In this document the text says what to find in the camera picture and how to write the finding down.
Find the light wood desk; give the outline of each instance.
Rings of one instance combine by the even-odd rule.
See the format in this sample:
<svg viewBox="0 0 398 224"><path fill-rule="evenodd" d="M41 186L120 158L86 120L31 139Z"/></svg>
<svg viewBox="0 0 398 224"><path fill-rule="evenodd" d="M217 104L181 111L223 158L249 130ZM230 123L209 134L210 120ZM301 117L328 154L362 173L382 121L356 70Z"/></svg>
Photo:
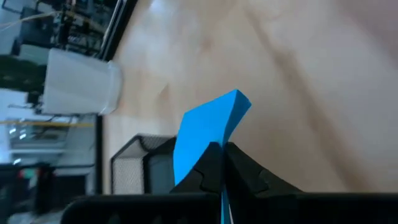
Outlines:
<svg viewBox="0 0 398 224"><path fill-rule="evenodd" d="M120 107L104 118L106 191L109 158L133 135L176 134L186 110L235 88L252 108L231 140L281 178L318 192L396 188L397 70L356 3L370 2L139 1L115 56Z"/></svg>

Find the black mesh container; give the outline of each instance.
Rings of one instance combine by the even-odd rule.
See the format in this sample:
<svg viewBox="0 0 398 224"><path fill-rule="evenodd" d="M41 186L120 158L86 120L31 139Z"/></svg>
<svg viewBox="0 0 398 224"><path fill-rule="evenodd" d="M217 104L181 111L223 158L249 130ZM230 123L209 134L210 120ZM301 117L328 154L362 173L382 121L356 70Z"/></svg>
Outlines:
<svg viewBox="0 0 398 224"><path fill-rule="evenodd" d="M175 140L172 136L134 136L111 158L111 193L169 193L174 187Z"/></svg>

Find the cable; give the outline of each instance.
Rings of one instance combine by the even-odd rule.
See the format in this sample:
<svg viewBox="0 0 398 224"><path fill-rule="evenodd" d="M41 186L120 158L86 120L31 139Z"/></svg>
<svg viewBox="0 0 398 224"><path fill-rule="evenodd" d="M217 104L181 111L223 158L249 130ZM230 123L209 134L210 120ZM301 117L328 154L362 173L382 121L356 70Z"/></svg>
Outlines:
<svg viewBox="0 0 398 224"><path fill-rule="evenodd" d="M23 19L19 19L17 21L3 23L3 24L0 24L0 27L6 27L6 28L1 29L0 32L6 30L6 29L10 28L11 26L14 26L14 25L16 25L18 23L24 22L24 21L30 21L30 20L33 20L33 19L45 18L45 17L48 17L48 16L52 16L52 15L55 15L55 14L61 14L61 13L62 13L62 11L53 11L53 12L41 13L41 14L38 14L38 15L33 15L33 16L29 16L29 17L26 17L26 18L23 18ZM102 27L100 24L98 24L97 22L95 22L94 20L90 19L90 18L81 16L79 14L76 14L76 13L72 12L72 11L66 11L65 14L70 16L70 17L75 17L77 19L81 19L84 22L89 23L96 30L105 33L106 29L104 27Z"/></svg>

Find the blue paper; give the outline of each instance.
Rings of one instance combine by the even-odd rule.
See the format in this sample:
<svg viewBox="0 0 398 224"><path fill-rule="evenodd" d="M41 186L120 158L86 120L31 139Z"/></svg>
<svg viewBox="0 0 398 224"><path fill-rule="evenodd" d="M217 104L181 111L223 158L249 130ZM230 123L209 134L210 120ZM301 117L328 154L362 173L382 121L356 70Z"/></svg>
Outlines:
<svg viewBox="0 0 398 224"><path fill-rule="evenodd" d="M229 215L229 200L225 186L223 187L223 193L221 194L221 223L231 223L231 217Z"/></svg>
<svg viewBox="0 0 398 224"><path fill-rule="evenodd" d="M173 155L175 185L188 175L210 142L221 147L228 142L250 106L243 93L233 90L184 114Z"/></svg>

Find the black object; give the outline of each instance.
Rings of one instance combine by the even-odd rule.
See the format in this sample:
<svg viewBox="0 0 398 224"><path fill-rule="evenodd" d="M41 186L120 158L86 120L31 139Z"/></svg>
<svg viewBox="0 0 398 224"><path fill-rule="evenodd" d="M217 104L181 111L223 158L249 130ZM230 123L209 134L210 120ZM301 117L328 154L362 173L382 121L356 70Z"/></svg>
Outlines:
<svg viewBox="0 0 398 224"><path fill-rule="evenodd" d="M86 195L86 175L56 176L52 192L51 208L63 210L78 197Z"/></svg>
<svg viewBox="0 0 398 224"><path fill-rule="evenodd" d="M126 30L127 24L130 21L130 15L132 14L137 2L138 0L122 0L116 2L114 13L108 27L108 36L105 37L104 47L99 53L100 57L105 58L105 60L113 59L124 31Z"/></svg>
<svg viewBox="0 0 398 224"><path fill-rule="evenodd" d="M0 223L7 223L8 217L12 214L15 180L18 169L10 164L0 164Z"/></svg>
<svg viewBox="0 0 398 224"><path fill-rule="evenodd" d="M113 9L116 7L117 1L115 1L115 0L103 0L103 1L96 0L96 3L97 4L103 3L106 7Z"/></svg>
<svg viewBox="0 0 398 224"><path fill-rule="evenodd" d="M170 194L83 198L61 223L220 223L221 165L222 149L212 143Z"/></svg>
<svg viewBox="0 0 398 224"><path fill-rule="evenodd" d="M39 92L28 92L26 97L26 103L31 103L32 108L38 108L40 106L40 96L43 93Z"/></svg>
<svg viewBox="0 0 398 224"><path fill-rule="evenodd" d="M67 4L62 6L58 32L55 33L55 45L58 48L67 49L68 51L81 53L87 56L97 54L100 50L96 49L94 45L101 45L104 34L100 31L91 29L90 23L87 21L83 21L82 25L76 24L74 17L67 14L67 11L71 10L72 7ZM85 18L90 18L90 15L85 11L79 11L76 8L73 8L73 11ZM83 39L85 44L80 44L80 39L82 37L85 37Z"/></svg>
<svg viewBox="0 0 398 224"><path fill-rule="evenodd" d="M33 194L33 213L42 215L52 209L52 192L54 180L54 167L50 164L37 164L37 184Z"/></svg>
<svg viewBox="0 0 398 224"><path fill-rule="evenodd" d="M18 42L18 39L15 38L14 41L12 42L12 47L11 47L11 55L18 56L21 53L21 45Z"/></svg>
<svg viewBox="0 0 398 224"><path fill-rule="evenodd" d="M220 223L223 183L237 224L398 222L397 194L305 193L229 142L224 151L211 143L169 194L89 197L69 206L62 223Z"/></svg>

